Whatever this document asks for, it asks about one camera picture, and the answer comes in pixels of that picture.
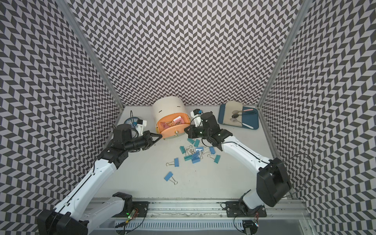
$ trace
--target white table surface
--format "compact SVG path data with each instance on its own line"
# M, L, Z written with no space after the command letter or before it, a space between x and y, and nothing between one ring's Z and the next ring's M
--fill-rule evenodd
M219 106L187 106L190 113L199 108L204 112L212 111L218 118ZM135 117L147 120L147 127L155 133L155 121L151 106L129 106L123 111L119 124L129 118L130 111ZM220 125L227 129L242 143L272 158L261 124L257 130ZM208 158L192 164L184 161L179 146L189 146L188 135L158 141L146 151L130 153L120 168L104 183L95 197L111 197L116 192L131 194L134 198L154 199L238 199L249 189L256 187L256 175L252 174L234 157L217 148L216 155L221 155L218 164ZM174 158L179 158L179 167L166 166ZM166 182L164 177L171 171L177 185Z

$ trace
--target binder clip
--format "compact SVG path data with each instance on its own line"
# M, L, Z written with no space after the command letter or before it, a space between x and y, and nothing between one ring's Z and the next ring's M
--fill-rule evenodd
M171 181L171 182L174 183L174 185L177 185L177 181L176 181L174 178L172 178L172 175L173 175L173 173L170 171L170 172L164 177L164 179L165 179L165 181Z
M215 149L214 149L214 147L209 147L209 149L206 150L204 153L206 153L207 151L210 151L210 154L215 154Z
M196 152L195 154L192 155L192 163L199 162L200 160L200 152Z
M169 166L169 165L175 165L175 167L178 167L179 166L179 159L175 158L174 161L166 163L166 166Z
M219 159L221 158L221 155L212 156L212 155L208 154L208 157L210 157L211 159L213 159L214 162L218 164Z

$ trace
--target black and white patterned wall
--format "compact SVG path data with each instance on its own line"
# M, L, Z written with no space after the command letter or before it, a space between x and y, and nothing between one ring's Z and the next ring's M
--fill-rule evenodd
M321 234L376 234L376 1L314 1L264 113ZM294 185L310 168L289 166Z
M301 0L67 0L125 105L256 104Z
M2 0L0 17L0 234L26 234L86 174L120 110L54 1Z

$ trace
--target metal spoon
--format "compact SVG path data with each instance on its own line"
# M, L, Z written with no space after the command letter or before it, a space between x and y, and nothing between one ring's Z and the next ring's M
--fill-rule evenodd
M247 112L247 111L251 111L251 110L253 110L253 109L246 109L246 110L234 110L234 111L232 111L232 114L238 114L238 113L240 113L240 112Z
M237 121L237 122L240 122L241 124L245 125L246 127L249 127L249 128L251 128L251 129L253 129L252 126L250 126L250 125L248 125L248 124L245 124L245 123L242 123L241 121L238 121L236 118L231 118L230 120L231 120L231 121Z

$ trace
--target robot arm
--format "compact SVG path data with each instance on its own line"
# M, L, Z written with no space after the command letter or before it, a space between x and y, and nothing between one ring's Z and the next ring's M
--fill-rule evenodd
M231 154L256 174L256 190L246 192L239 199L239 207L244 215L253 215L258 206L264 204L275 206L291 189L287 170L281 160L269 159L245 146L231 132L219 127L212 112L201 114L196 109L192 116L199 116L197 119L200 122L184 129L189 138L206 139L212 146Z
M116 193L108 201L84 214L84 211L106 180L134 150L147 150L162 138L150 131L132 138L132 127L121 124L114 129L114 138L97 157L93 167L53 211L43 210L37 217L41 235L85 235L108 218L121 212L130 214L132 196Z

